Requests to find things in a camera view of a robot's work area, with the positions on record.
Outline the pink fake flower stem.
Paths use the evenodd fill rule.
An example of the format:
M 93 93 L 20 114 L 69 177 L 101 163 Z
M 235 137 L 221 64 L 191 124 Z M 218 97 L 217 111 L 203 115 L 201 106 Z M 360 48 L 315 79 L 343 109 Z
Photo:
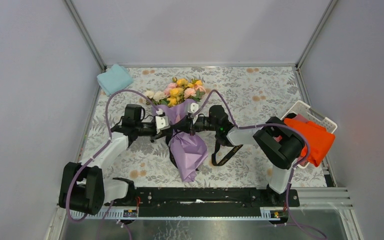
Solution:
M 169 83 L 165 90 L 167 98 L 183 101 L 187 99 L 200 100 L 207 94 L 207 90 L 203 85 L 192 83 L 178 84 L 176 82 Z

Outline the white fake flower stem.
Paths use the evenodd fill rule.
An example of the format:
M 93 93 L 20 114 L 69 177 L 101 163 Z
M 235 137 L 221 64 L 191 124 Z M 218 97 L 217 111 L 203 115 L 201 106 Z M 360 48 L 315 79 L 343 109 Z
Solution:
M 146 90 L 143 93 L 153 105 L 168 105 L 168 95 L 164 91 Z

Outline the black ribbon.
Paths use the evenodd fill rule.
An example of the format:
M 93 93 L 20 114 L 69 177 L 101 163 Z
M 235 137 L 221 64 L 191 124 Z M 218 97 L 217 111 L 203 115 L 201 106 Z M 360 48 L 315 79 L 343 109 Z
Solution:
M 165 143 L 167 146 L 171 147 L 175 140 L 181 140 L 181 139 L 186 139 L 186 138 L 191 138 L 196 135 L 195 130 L 193 130 L 194 124 L 187 126 L 187 124 L 175 124 L 171 128 L 162 130 L 160 133 L 158 133 L 156 136 L 151 137 L 151 142 L 153 143 L 156 139 L 160 139 L 162 137 L 165 138 Z M 215 145 L 214 145 L 214 152 L 211 155 L 211 164 L 220 167 L 225 165 L 235 154 L 236 152 L 242 147 L 242 145 L 233 145 L 231 147 L 232 149 L 220 160 L 217 161 L 217 153 L 219 152 L 220 148 L 222 145 L 220 145 L 216 140 L 215 140 Z

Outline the pink purple wrapping paper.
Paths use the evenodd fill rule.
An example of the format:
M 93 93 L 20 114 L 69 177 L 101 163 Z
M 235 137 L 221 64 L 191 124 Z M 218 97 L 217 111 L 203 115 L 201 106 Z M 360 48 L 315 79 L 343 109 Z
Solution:
M 193 102 L 195 101 L 188 99 L 172 107 L 156 105 L 152 110 L 152 115 L 168 116 L 170 128 L 175 124 L 187 124 L 189 127 L 198 119 L 197 115 L 189 117 L 187 113 L 188 104 Z M 178 169 L 180 178 L 184 183 L 190 183 L 195 180 L 198 167 L 208 157 L 207 145 L 197 134 L 191 138 L 175 139 L 174 144 L 169 146 L 169 153 L 170 160 Z

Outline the yellow fake flower stem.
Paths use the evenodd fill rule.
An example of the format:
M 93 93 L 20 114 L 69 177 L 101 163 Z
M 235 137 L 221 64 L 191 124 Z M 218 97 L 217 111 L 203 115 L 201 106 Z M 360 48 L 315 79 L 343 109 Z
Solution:
M 174 107 L 186 100 L 199 102 L 207 94 L 207 91 L 201 79 L 173 77 L 164 93 L 166 98 L 163 100 L 167 103 L 167 106 Z

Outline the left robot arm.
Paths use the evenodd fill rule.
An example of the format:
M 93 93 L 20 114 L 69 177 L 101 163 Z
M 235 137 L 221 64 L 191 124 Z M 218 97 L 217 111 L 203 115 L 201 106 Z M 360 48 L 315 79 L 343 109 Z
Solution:
M 96 215 L 106 203 L 119 201 L 128 206 L 136 201 L 132 180 L 104 178 L 116 158 L 126 151 L 138 137 L 154 137 L 156 122 L 145 122 L 145 109 L 128 104 L 124 116 L 110 128 L 110 138 L 89 159 L 69 162 L 62 174 L 58 205 L 66 210 Z

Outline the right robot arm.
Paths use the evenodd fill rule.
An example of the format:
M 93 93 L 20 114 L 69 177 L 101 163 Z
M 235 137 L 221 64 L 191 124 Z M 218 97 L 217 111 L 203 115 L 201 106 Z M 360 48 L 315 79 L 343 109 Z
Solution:
M 290 188 L 293 169 L 304 148 L 310 144 L 298 130 L 287 126 L 278 117 L 271 117 L 266 123 L 238 127 L 229 120 L 221 105 L 213 105 L 207 116 L 196 113 L 187 115 L 187 130 L 190 134 L 203 131 L 215 132 L 215 151 L 221 146 L 238 149 L 244 145 L 259 147 L 273 165 L 272 178 L 268 182 L 267 201 L 273 206 L 281 205 Z

